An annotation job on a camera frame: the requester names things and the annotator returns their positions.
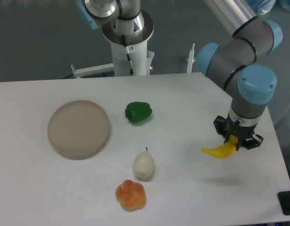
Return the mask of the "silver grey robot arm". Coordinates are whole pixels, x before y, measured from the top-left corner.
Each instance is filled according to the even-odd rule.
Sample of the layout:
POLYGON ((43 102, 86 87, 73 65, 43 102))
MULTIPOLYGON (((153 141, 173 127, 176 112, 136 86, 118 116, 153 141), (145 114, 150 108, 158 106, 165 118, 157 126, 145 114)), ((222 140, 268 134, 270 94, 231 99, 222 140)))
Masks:
MULTIPOLYGON (((263 138, 254 130, 277 79, 256 61, 281 43, 282 30, 274 21, 261 21, 244 0, 209 0, 207 5, 233 38, 225 46, 205 45, 196 57, 198 69, 232 97, 227 117, 214 120, 215 129, 234 150, 259 147, 263 138)), ((79 0, 76 6, 87 25, 101 28, 109 41, 116 76, 149 74, 147 41, 154 24, 140 1, 79 0)))

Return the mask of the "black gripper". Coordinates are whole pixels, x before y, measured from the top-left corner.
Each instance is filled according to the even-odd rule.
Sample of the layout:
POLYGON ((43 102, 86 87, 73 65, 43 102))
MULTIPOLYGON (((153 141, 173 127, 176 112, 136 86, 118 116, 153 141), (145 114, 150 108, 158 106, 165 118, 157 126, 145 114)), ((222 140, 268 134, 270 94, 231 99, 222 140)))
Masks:
POLYGON ((229 116, 224 118, 217 116, 213 122, 218 135, 224 138, 224 144, 229 141, 230 136, 237 137, 236 151, 240 147, 244 147, 247 150, 259 147, 264 138, 258 134, 255 134, 254 129, 256 125, 245 127, 241 126, 241 121, 232 121, 229 116))

